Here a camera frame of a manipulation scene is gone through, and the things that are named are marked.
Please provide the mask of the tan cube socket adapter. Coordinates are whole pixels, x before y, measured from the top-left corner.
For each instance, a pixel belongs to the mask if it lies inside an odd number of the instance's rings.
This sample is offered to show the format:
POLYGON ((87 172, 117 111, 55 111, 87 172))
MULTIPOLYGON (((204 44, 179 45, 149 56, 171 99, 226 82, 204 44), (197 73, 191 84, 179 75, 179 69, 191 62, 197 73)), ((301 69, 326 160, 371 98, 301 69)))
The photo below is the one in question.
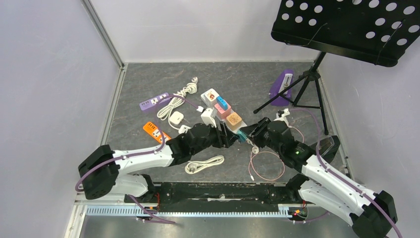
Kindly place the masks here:
POLYGON ((226 118, 226 124, 231 130, 237 130, 242 125, 242 118, 236 113, 233 112, 228 115, 226 118))

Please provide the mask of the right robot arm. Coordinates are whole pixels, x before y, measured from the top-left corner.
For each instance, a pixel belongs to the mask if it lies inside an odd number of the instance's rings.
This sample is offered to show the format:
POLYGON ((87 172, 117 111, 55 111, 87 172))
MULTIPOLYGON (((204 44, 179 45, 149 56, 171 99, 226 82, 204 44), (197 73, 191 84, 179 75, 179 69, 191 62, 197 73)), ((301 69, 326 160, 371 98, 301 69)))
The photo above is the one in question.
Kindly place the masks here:
POLYGON ((259 148, 276 152, 298 175, 286 188, 292 202, 304 200, 341 218, 360 238, 385 238, 391 229, 398 237, 393 197, 358 184, 332 167, 316 150, 294 139, 286 122, 263 118, 240 129, 259 148))

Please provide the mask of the blue plug adapter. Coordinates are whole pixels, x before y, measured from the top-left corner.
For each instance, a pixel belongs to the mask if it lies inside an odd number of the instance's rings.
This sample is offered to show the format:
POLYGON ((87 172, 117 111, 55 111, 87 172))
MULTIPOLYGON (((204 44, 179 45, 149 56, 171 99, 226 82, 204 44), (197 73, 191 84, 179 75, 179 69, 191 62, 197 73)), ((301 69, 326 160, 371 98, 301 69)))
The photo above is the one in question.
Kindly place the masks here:
POLYGON ((221 96, 216 98, 216 102, 224 111, 228 110, 228 103, 221 96))

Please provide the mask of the white tiger cube adapter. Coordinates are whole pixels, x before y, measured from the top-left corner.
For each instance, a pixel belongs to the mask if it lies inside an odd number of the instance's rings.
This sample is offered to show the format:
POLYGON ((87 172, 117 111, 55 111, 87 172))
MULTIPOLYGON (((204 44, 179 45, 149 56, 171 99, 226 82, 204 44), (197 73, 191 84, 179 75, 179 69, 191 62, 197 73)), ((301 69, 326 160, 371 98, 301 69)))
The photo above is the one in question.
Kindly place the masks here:
POLYGON ((217 97, 219 94, 213 88, 201 94, 201 99, 208 107, 213 107, 217 103, 217 97))

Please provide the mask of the pink cube socket adapter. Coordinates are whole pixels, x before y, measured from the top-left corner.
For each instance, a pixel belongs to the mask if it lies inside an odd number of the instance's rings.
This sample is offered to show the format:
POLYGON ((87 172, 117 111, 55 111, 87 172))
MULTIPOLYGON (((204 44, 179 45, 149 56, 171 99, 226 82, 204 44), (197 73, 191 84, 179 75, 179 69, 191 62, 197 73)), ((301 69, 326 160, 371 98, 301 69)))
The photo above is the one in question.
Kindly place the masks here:
POLYGON ((217 103, 214 105, 214 108, 216 109, 216 116, 219 119, 226 119, 227 116, 229 116, 231 111, 231 106, 228 104, 228 110, 224 111, 217 103))

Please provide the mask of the long white colourful power strip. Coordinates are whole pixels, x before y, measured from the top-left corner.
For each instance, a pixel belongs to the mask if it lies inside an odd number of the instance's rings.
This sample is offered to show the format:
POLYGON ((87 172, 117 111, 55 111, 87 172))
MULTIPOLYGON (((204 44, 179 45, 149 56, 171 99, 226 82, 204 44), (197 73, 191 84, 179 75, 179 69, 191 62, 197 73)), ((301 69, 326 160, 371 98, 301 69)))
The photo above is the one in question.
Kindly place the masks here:
POLYGON ((213 114, 215 114, 215 117, 219 121, 223 121, 230 131, 239 136, 240 142, 252 144, 245 133, 240 131, 240 128, 247 126, 243 121, 243 117, 231 108, 231 105, 224 97, 213 88, 202 93, 200 97, 207 108, 214 109, 213 114))

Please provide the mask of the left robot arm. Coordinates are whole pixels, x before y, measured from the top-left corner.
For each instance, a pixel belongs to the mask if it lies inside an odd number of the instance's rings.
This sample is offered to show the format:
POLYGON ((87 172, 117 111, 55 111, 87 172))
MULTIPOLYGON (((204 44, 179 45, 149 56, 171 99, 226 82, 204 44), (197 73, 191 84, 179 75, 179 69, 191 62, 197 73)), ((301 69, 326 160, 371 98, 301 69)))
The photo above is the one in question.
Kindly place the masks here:
POLYGON ((150 176, 134 176, 133 172, 181 165, 209 147, 228 148, 238 139, 223 122, 218 126, 198 123, 156 147, 112 150, 108 144, 101 145, 78 166, 80 180, 75 189, 88 200, 115 193, 151 202, 156 190, 150 176))

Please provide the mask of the teal small adapter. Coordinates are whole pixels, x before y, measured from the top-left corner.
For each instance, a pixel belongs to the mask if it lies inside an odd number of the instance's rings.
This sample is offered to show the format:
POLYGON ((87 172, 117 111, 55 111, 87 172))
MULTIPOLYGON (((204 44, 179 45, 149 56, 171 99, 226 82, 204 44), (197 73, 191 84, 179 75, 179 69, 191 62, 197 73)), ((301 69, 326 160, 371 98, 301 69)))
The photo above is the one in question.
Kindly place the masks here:
POLYGON ((240 142, 246 142, 247 135, 245 133, 243 133, 240 129, 238 129, 236 134, 238 135, 240 142))

